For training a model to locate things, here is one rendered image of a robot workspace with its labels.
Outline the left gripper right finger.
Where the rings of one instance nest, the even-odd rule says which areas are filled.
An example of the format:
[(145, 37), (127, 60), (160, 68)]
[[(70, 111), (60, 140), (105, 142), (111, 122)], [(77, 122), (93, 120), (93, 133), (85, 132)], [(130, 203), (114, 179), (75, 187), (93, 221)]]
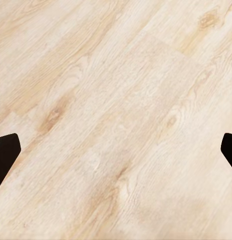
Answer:
[(220, 150), (232, 166), (232, 133), (224, 134)]

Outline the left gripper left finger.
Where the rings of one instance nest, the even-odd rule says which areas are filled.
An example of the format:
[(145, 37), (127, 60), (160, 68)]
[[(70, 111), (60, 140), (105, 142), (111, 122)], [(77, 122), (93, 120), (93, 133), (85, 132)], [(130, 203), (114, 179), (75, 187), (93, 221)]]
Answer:
[(0, 185), (21, 152), (16, 133), (0, 136)]

